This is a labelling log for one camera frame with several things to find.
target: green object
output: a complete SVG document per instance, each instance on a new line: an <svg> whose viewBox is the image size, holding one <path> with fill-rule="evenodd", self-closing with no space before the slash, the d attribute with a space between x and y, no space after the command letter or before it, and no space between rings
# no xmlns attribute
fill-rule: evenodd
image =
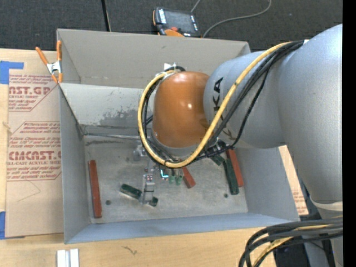
<svg viewBox="0 0 356 267"><path fill-rule="evenodd" d="M211 160L213 160L213 162L215 162L219 166L225 161L225 159L221 155L215 155L211 158Z"/></svg>
<svg viewBox="0 0 356 267"><path fill-rule="evenodd" d="M168 177L168 181L169 181L169 184L173 184L174 180L175 180L175 173L173 170L170 170L170 172L168 173L169 177Z"/></svg>
<svg viewBox="0 0 356 267"><path fill-rule="evenodd" d="M232 195L237 195L239 193L239 184L238 184L238 180L236 179L233 164L231 163L230 159L226 159L223 162L223 164L224 164L226 178L228 179L228 183L229 183L230 193Z"/></svg>
<svg viewBox="0 0 356 267"><path fill-rule="evenodd" d="M176 176L176 185L179 186L182 183L183 176L179 175Z"/></svg>
<svg viewBox="0 0 356 267"><path fill-rule="evenodd" d="M131 196L135 199L139 199L142 194L142 192L139 189L136 189L136 188L134 188L130 185L127 185L127 184L121 185L120 192L122 192L128 196Z"/></svg>
<svg viewBox="0 0 356 267"><path fill-rule="evenodd" d="M136 200L140 199L140 196L142 194L142 191L139 189L136 189L128 184L122 184L120 187L120 192L135 198ZM158 203L158 199L156 197L153 197L152 200L150 202L148 202L149 205L151 205L152 207L157 206Z"/></svg>

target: green clip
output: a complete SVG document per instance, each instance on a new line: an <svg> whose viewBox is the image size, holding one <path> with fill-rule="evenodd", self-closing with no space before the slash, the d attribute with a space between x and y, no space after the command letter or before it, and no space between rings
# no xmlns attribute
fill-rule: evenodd
<svg viewBox="0 0 356 267"><path fill-rule="evenodd" d="M182 183L183 176L177 175L176 176L176 185L179 186Z"/></svg>
<svg viewBox="0 0 356 267"><path fill-rule="evenodd" d="M231 163L230 159L226 159L224 161L224 169L226 173L226 178L228 179L230 193L232 195L237 195L239 193L239 183L236 178L233 164Z"/></svg>
<svg viewBox="0 0 356 267"><path fill-rule="evenodd" d="M225 161L225 159L221 155L215 155L211 157L211 159L219 166Z"/></svg>

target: cardboard sheet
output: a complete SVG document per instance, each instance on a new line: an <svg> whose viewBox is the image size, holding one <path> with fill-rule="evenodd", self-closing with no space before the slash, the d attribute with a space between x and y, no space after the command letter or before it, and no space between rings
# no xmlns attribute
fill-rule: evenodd
<svg viewBox="0 0 356 267"><path fill-rule="evenodd" d="M0 60L23 63L8 73L5 237L63 232L58 87L36 51L0 50Z"/></svg>

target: clamp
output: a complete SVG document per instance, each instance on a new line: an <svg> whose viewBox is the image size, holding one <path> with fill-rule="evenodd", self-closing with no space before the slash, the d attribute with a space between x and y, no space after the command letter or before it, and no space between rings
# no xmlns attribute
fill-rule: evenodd
<svg viewBox="0 0 356 267"><path fill-rule="evenodd" d="M43 54L39 47L36 47L36 51L39 54L39 57L43 61L44 65L47 66L48 71L50 72L52 79L55 83L61 83L63 81L62 73L62 41L57 41L57 61L54 63L48 63L46 56ZM58 71L58 79L55 76L54 72Z"/></svg>

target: blue tape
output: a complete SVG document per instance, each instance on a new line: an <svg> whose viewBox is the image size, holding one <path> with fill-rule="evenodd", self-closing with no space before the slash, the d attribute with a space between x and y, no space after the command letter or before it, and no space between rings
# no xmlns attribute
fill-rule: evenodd
<svg viewBox="0 0 356 267"><path fill-rule="evenodd" d="M0 239L5 239L5 212L0 212Z"/></svg>
<svg viewBox="0 0 356 267"><path fill-rule="evenodd" d="M10 69L23 69L23 62L0 61L0 84L9 84Z"/></svg>

